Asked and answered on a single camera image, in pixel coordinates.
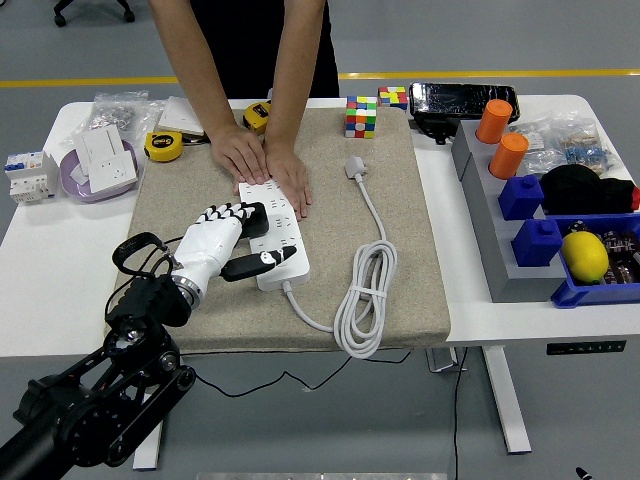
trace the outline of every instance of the human hand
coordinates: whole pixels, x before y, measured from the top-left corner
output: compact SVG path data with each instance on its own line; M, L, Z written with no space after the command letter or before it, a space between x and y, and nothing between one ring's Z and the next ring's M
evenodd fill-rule
M267 168L295 210L296 219L306 218L313 202L307 167L291 147L265 141L264 151Z
M216 130L211 137L211 153L213 159L233 175L235 183L262 185L270 178L258 136L236 124Z

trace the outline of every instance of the white cable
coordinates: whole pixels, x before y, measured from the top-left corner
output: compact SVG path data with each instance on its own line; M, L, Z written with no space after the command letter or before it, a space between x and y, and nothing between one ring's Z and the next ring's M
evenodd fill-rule
M320 331L333 332L336 343L342 350L352 357L364 359L373 355L382 341L387 295L398 267L398 252L395 246L387 241L382 220L367 194L361 174L356 173L353 178L371 210L382 240L362 245L356 251L351 286L338 308L333 327L317 323L302 311L293 296L290 282L283 282L282 288L302 320ZM367 303L358 314L360 300L366 300ZM368 316L371 316L371 326L368 331L362 331L358 325Z

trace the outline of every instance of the yellow floor line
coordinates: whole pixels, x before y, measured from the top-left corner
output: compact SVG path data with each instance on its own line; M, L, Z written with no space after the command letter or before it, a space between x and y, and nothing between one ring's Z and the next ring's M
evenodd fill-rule
M626 77L640 75L638 68L601 68L566 70L450 70L415 72L340 73L340 80L399 80L446 78L514 78L514 77ZM92 85L175 84L176 77L61 78L42 80L0 80L0 88L47 88Z

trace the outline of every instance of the black wire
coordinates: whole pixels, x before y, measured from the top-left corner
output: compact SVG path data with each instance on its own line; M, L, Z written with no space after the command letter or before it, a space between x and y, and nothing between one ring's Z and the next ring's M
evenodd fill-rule
M156 263L153 264L153 267L151 267L150 272L155 275L156 271L158 270L158 267L160 265L162 265L163 263L167 262L168 266L167 266L167 273L171 273L171 271L173 270L173 260L171 260L171 257L169 255L163 255L162 257L160 257L158 259L158 261Z
M282 372L282 375L280 375L277 379L269 382L269 383L265 383L264 385L260 385L258 387L254 387L251 390L247 390L246 392L242 392L242 393L227 393L224 390L222 390L220 387L218 387L217 385L206 381L205 379L203 379L200 375L198 375L196 373L196 378L198 380L200 380L202 383L204 383L205 385L208 385L209 387L213 387L216 390L218 390L221 394L223 394L225 397L229 397L229 398L239 398L239 397L244 397L245 395L249 395L250 393L256 392L258 390L261 390L263 388L266 387L270 387L271 385L275 385L276 383L278 383L280 380L282 380L285 376L291 377L294 380L297 380L298 382L300 382L302 385L304 385L306 388L308 388L309 390L313 391L313 390L317 390L320 387L322 387L325 383L327 383L329 380L331 380L335 375L338 374L338 372L340 372L340 370L342 370L344 367L347 366L347 363L349 363L351 361L353 357L349 357L345 360L345 362L340 366L340 368L338 368L335 372L333 372L331 375L329 375L324 381L322 381L322 383L316 385L315 387L310 386L307 382L305 382L304 380L302 380L301 378L296 377L295 375L290 374L289 372L287 372L286 370L284 372Z
M407 357L411 355L411 350L409 350L407 352L407 354L402 357L401 360L374 360L374 359L369 359L366 358L365 360L368 362L372 362L372 363L393 363L393 364L400 364L402 362L404 362ZM316 385L315 387L312 387L311 385L309 385L307 382L305 382L304 380L302 380L299 377L296 377L295 375L292 375L291 373L287 372L286 370L284 372L282 372L282 374L275 380L269 382L269 383L265 383L263 385L260 385L258 387L254 387L250 390L247 390L246 392L243 393L227 393L225 392L222 388L218 387L217 385L215 385L214 383L208 382L205 379L203 379L201 376L199 376L196 373L196 378L198 380L200 380L202 383L204 383L205 385L208 385L209 387L215 388L216 390L218 390L221 394L223 394L225 397L229 397L229 398L238 398L238 397L244 397L245 395L249 395L250 393L256 392L258 390L261 390L263 388L266 387L270 387L272 385L275 385L276 383L278 383L280 380L282 380L284 377L290 377L293 378L294 380L297 380L299 383L301 383L302 385L304 385L306 388L308 388L310 391L314 391L314 390L318 390L320 387L322 387L325 383L327 383L329 380L331 380L334 376L336 376L340 370L342 370L344 367L347 366L347 363L349 363L351 361L353 357L349 357L345 360L345 362L340 366L340 368L338 368L335 372L333 372L331 375L329 375L326 379L324 379L321 383L319 383L318 385Z
M467 351L468 347L465 347L462 361L460 362L460 370L458 370L458 378L456 379L456 388L453 394L453 451L456 459L455 480L458 480L458 387L460 386L464 361L467 359Z

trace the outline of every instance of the forearm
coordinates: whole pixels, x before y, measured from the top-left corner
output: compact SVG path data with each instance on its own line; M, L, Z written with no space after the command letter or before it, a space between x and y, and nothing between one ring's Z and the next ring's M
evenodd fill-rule
M324 4L325 0L285 0L267 144L295 144L313 81Z
M169 62L205 132L235 124L207 41L188 0L149 0Z

